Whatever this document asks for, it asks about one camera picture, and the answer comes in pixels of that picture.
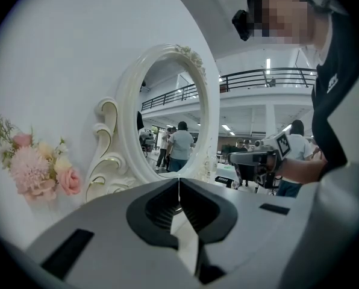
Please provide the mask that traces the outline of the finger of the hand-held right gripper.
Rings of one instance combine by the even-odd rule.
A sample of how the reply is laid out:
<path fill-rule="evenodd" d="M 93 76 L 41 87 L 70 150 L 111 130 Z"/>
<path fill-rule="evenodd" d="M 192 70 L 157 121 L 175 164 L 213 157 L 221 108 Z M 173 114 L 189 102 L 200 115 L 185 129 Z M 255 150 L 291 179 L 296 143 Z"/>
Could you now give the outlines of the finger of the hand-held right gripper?
<path fill-rule="evenodd" d="M 259 157 L 259 152 L 233 152 L 229 154 L 229 162 L 235 167 L 238 176 L 255 176 Z"/>

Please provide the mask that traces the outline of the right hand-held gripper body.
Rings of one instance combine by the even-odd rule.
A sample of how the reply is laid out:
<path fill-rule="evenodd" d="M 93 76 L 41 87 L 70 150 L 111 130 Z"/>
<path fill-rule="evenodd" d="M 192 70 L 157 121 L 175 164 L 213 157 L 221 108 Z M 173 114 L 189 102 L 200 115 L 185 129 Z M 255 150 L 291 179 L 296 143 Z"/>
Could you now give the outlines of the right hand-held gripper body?
<path fill-rule="evenodd" d="M 280 132 L 268 138 L 257 140 L 252 151 L 246 152 L 259 152 L 259 164 L 255 176 L 240 176 L 240 180 L 255 182 L 263 188 L 275 188 L 276 171 L 291 152 L 287 134 Z"/>

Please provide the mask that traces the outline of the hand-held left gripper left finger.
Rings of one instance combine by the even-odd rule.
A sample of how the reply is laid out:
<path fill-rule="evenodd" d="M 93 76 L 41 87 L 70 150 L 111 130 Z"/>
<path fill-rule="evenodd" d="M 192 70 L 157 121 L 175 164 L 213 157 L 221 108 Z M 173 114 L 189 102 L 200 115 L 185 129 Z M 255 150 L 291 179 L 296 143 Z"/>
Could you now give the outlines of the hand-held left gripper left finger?
<path fill-rule="evenodd" d="M 58 269 L 59 263 L 50 263 L 50 257 L 80 229 L 93 235 L 65 282 L 193 282 L 175 249 L 146 243 L 126 219 L 133 201 L 177 185 L 177 179 L 169 179 L 91 200 L 41 233 L 26 254 L 42 267 Z"/>

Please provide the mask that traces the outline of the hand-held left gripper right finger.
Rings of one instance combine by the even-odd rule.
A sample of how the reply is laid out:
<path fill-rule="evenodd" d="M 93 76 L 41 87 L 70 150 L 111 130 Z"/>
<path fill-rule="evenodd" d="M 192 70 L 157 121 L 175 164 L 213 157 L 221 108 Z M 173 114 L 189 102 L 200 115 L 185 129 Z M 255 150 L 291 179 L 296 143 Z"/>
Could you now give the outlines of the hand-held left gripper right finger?
<path fill-rule="evenodd" d="M 180 179 L 179 196 L 198 242 L 195 271 L 183 283 L 302 283 L 309 187 L 294 199 Z"/>

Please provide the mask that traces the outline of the person's right forearm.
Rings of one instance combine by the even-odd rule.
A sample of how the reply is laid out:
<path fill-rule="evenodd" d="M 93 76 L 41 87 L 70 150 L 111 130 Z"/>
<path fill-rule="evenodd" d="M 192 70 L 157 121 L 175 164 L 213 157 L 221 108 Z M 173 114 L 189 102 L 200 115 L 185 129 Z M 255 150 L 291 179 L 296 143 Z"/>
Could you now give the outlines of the person's right forearm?
<path fill-rule="evenodd" d="M 306 161 L 286 158 L 277 174 L 299 184 L 309 184 L 319 181 L 320 174 L 325 166 L 326 161 L 323 160 Z"/>

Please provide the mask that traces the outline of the clear glass bottle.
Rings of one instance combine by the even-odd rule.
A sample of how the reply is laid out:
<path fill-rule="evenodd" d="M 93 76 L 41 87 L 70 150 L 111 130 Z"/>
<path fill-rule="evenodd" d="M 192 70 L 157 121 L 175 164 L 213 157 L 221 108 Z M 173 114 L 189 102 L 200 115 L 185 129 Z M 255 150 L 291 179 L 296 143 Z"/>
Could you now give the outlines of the clear glass bottle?
<path fill-rule="evenodd" d="M 212 184 L 216 176 L 217 164 L 218 159 L 216 155 L 207 155 L 201 164 L 196 179 Z"/>

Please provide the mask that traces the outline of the person's black shirt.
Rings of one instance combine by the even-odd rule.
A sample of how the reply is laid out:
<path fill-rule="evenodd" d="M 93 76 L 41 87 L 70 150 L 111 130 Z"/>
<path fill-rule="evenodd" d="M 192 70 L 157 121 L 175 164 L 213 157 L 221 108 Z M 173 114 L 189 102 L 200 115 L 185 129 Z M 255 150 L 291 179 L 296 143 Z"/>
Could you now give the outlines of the person's black shirt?
<path fill-rule="evenodd" d="M 332 13 L 325 47 L 317 65 L 313 103 L 312 131 L 318 147 L 326 158 L 319 173 L 327 173 L 348 162 L 339 139 L 340 125 L 349 122 L 342 111 L 349 113 L 343 101 L 359 79 L 359 35 L 350 17 Z"/>

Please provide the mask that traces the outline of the black mezzanine railing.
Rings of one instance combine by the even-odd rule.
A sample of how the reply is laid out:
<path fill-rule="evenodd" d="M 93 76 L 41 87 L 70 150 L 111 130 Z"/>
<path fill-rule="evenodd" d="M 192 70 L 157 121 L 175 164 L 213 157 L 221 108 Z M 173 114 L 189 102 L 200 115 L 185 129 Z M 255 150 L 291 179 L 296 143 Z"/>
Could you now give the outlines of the black mezzanine railing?
<path fill-rule="evenodd" d="M 312 88 L 316 82 L 316 69 L 301 67 L 276 67 L 253 69 L 222 75 L 219 78 L 220 93 L 237 89 L 275 87 Z"/>

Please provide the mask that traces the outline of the pink flower bouquet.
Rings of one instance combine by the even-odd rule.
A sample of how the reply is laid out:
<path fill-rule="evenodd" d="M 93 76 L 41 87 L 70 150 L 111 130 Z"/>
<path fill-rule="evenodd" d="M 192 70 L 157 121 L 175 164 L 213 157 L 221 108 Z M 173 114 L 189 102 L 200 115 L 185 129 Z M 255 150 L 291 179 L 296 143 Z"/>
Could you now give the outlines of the pink flower bouquet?
<path fill-rule="evenodd" d="M 81 191 L 80 173 L 70 162 L 63 138 L 52 147 L 36 141 L 33 132 L 21 132 L 1 115 L 0 162 L 27 201 L 52 201 L 61 191 L 67 196 Z"/>

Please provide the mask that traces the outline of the oval white framed mirror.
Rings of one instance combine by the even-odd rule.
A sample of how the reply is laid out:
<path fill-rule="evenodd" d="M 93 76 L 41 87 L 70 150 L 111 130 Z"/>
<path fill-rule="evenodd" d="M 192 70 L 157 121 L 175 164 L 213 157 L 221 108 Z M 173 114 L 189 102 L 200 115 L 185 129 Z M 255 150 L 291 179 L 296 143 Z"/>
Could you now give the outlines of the oval white framed mirror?
<path fill-rule="evenodd" d="M 217 75 L 212 78 L 207 77 L 199 54 L 188 46 L 171 44 L 153 46 L 125 71 L 119 84 L 119 91 L 116 93 L 116 102 L 120 106 L 120 111 L 126 114 L 125 121 L 136 124 L 136 130 L 129 130 L 127 134 L 134 133 L 137 135 L 137 108 L 135 101 L 142 81 L 155 62 L 170 58 L 189 72 L 195 83 L 200 102 L 201 125 L 199 137 L 195 151 L 185 166 L 187 167 L 192 163 L 196 151 L 200 148 L 211 146 L 211 152 L 216 154 L 219 132 L 219 77 Z"/>

